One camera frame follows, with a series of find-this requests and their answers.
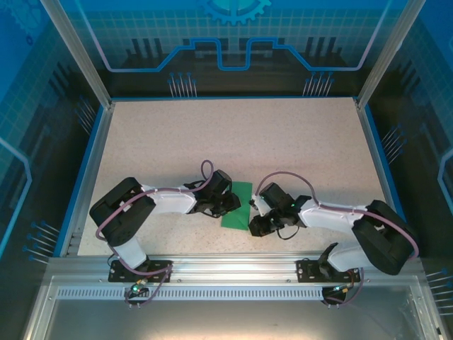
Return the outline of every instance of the enclosure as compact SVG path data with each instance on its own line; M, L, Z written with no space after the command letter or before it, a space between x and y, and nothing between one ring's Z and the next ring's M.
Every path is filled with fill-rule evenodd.
M0 0L3 338L450 339L452 16L448 0ZM202 180L204 159L248 199L291 171L322 202L383 200L420 256L365 267L341 306L297 263L351 234L252 237L248 199L230 225L150 215L136 238L173 268L130 310L88 211L128 177Z

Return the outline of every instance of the speckled tabletop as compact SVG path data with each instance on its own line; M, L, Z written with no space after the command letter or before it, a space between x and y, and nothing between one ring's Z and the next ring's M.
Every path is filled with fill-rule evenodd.
M327 203L384 199L351 98L229 99L117 103L91 204L129 176L156 187L201 179L203 159L253 190L270 172L287 170L305 176ZM273 180L293 197L310 194L296 178ZM88 216L79 255L111 254L95 230ZM148 254L322 251L348 239L321 228L289 241L252 237L201 214L151 215L137 237Z

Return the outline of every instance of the gear logo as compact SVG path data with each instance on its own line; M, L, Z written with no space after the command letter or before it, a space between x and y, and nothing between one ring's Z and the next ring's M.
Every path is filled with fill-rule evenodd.
M222 24L231 23L233 26L255 20L258 14L264 13L266 6L270 6L270 0L198 0L198 3L212 20L219 19Z
M41 24L41 9L39 0L0 0L0 10L7 10L22 30L27 33L27 42L31 33Z

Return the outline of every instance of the robotic arm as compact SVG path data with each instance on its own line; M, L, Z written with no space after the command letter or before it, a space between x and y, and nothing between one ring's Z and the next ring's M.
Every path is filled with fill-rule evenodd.
M100 227L119 207L131 198L150 192L136 199L117 214L103 229L106 242L130 267L148 270L148 258L135 234L150 215L162 213L202 213L213 218L221 217L241 206L239 198L231 192L231 178L222 170L207 180L184 184L172 191L153 191L135 178L121 181L90 209L90 216Z
M370 266L397 275L414 250L407 237L382 221L398 225L412 240L416 240L415 231L379 200L357 207L320 205L307 195L293 199L277 184L270 183L259 196L252 196L250 204L260 213L248 226L253 236L263 237L286 225L296 225L298 229L329 228L354 237L351 242L331 244L323 252L316 270L326 279L351 268ZM368 213L381 218L372 218Z

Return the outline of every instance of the green cloth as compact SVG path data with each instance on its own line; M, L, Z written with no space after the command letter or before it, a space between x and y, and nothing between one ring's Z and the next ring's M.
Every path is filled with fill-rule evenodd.
M252 183L233 182L232 191L239 197L241 207L222 217L221 226L225 228L248 230L248 219L250 217L250 204L248 202L252 198Z

